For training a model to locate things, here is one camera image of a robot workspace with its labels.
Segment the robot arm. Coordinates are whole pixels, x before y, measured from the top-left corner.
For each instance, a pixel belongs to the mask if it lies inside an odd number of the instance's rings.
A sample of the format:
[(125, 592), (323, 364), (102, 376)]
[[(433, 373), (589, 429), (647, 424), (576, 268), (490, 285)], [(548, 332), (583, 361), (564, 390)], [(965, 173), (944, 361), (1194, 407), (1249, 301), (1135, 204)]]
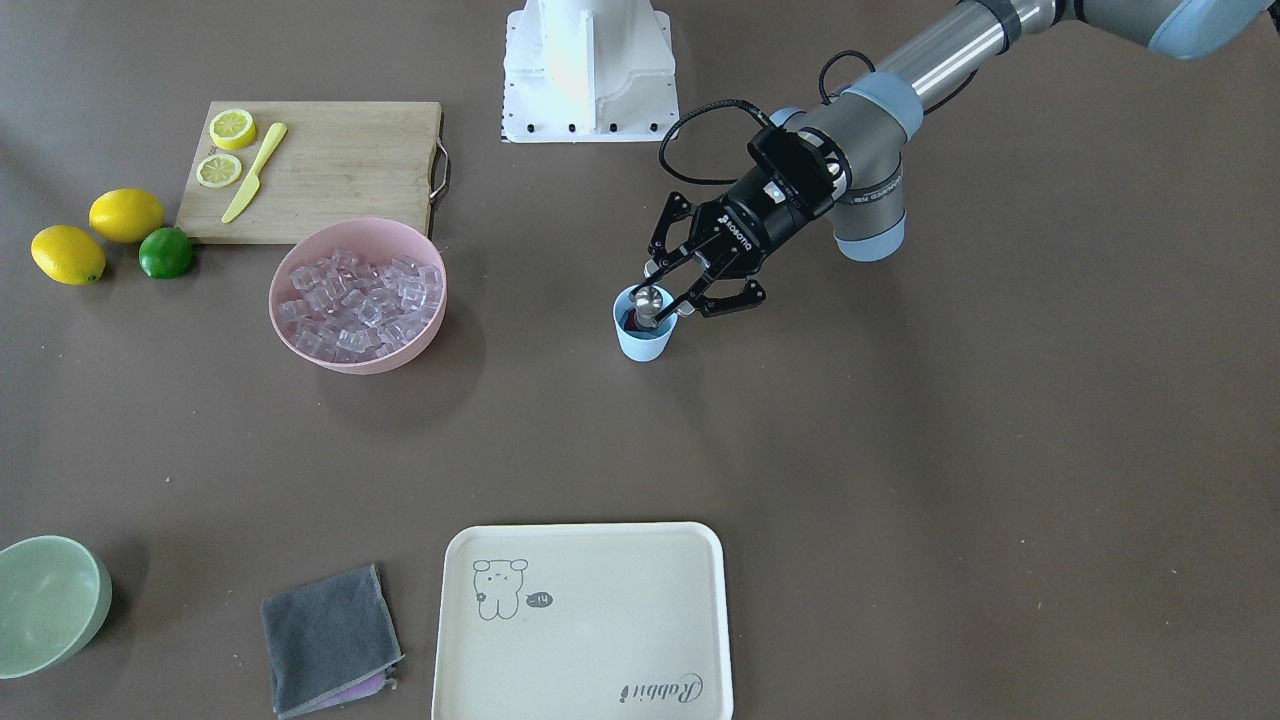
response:
[(1275, 1), (960, 1), (942, 19), (837, 90), (820, 86), (810, 110), (768, 114), (726, 99), (698, 109), (745, 111), (758, 123), (753, 165), (722, 179), (723, 193), (692, 204), (672, 193), (648, 245), (644, 281), (626, 296), (626, 331), (657, 332), (668, 318), (719, 316), (762, 304), (764, 261), (800, 229), (828, 217), (841, 252), (860, 263), (902, 243), (902, 147), (928, 114), (955, 99), (991, 59), (1021, 37), (1076, 20), (1180, 60), (1215, 53)]

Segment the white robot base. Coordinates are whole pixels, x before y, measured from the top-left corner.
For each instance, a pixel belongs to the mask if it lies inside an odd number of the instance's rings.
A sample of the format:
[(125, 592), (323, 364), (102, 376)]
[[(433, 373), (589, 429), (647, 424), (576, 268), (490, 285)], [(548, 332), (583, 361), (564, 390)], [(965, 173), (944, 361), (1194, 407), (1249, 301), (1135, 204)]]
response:
[(503, 69), (508, 143), (655, 142), (680, 117), (671, 18), (649, 1), (526, 1)]

